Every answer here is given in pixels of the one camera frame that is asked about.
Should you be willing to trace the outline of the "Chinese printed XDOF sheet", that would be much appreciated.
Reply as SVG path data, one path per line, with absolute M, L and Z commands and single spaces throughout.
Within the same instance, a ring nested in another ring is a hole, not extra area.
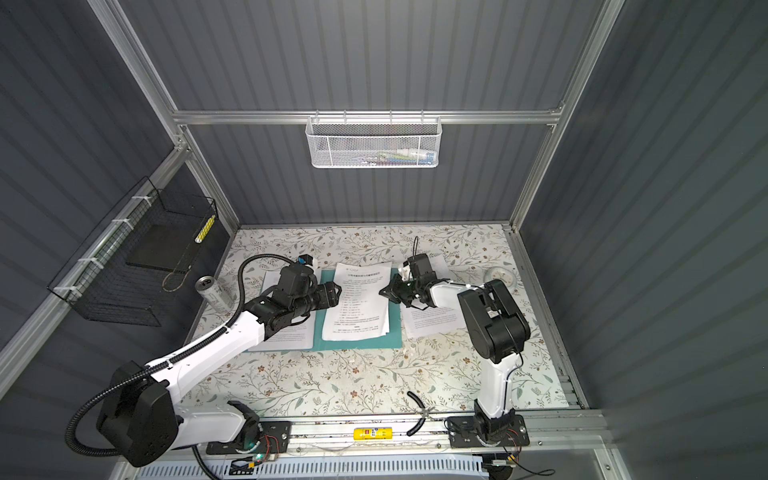
M 324 341 L 361 341 L 389 332 L 389 301 L 379 294 L 391 278 L 391 265 L 355 266 L 339 263 L 333 282 L 342 287 L 339 304 L 327 310 Z

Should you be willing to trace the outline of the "teal green file folder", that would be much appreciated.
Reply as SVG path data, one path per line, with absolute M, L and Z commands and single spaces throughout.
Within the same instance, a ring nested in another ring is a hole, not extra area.
M 324 283 L 342 288 L 339 304 L 316 314 L 314 351 L 398 349 L 402 346 L 400 307 L 380 295 L 394 270 L 388 263 L 339 263 L 322 273 Z

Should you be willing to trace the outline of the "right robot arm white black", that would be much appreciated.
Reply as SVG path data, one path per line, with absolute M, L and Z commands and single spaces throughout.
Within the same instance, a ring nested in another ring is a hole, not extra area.
M 516 412 L 508 393 L 513 372 L 524 364 L 522 353 L 531 328 L 502 280 L 489 276 L 478 286 L 440 276 L 415 239 L 411 256 L 379 294 L 405 309 L 459 314 L 472 347 L 483 359 L 471 432 L 486 444 L 523 433 L 514 425 Z

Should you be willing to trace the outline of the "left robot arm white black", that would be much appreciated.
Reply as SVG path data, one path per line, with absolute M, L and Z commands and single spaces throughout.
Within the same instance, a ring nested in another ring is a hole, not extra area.
M 122 456 L 134 467 L 202 443 L 233 443 L 241 453 L 266 451 L 260 418 L 243 402 L 209 410 L 183 408 L 180 402 L 239 354 L 301 325 L 314 311 L 338 305 L 341 286 L 320 282 L 311 256 L 284 261 L 277 283 L 253 299 L 245 296 L 240 268 L 237 306 L 216 329 L 164 357 L 119 367 L 109 387 L 69 420 L 64 433 L 69 449 L 88 457 Z

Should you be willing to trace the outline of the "silver drink can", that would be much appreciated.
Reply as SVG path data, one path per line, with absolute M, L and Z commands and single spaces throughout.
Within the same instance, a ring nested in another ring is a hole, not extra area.
M 213 276 L 200 277 L 195 290 L 219 314 L 227 314 L 233 308 L 232 295 Z

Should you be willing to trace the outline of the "yellow marker in black basket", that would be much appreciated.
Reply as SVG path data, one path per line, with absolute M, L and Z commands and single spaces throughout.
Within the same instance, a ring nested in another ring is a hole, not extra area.
M 194 242 L 196 244 L 201 244 L 206 239 L 207 235 L 211 231 L 215 222 L 216 222 L 216 215 L 213 214 L 205 221 L 205 223 L 201 226 L 200 230 L 196 234 L 194 238 Z

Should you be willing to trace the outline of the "pens in white basket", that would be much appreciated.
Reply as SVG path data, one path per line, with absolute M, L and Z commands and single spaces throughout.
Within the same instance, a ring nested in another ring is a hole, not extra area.
M 364 165 L 379 166 L 433 166 L 438 163 L 438 153 L 426 149 L 398 149 L 368 153 L 356 158 Z

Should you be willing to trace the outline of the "black pad in basket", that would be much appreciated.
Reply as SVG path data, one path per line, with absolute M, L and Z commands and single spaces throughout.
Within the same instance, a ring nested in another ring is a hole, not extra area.
M 193 265 L 202 244 L 196 233 L 180 226 L 152 225 L 129 252 L 126 264 L 164 271 L 186 273 Z

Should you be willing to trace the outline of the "yellow label on rail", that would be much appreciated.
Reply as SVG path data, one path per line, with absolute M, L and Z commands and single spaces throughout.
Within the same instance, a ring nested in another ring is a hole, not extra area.
M 391 440 L 393 430 L 390 427 L 356 428 L 353 438 L 355 441 Z

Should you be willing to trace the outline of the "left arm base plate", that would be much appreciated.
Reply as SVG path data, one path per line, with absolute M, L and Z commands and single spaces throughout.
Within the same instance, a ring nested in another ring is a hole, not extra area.
M 233 441 L 210 442 L 207 455 L 278 455 L 285 453 L 291 437 L 292 423 L 288 421 L 261 421 L 246 424 Z

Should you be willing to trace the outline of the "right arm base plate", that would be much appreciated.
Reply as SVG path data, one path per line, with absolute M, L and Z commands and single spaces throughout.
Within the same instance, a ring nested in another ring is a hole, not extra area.
M 524 418 L 516 412 L 491 420 L 481 420 L 479 415 L 451 416 L 444 420 L 444 426 L 452 448 L 522 448 L 530 445 Z

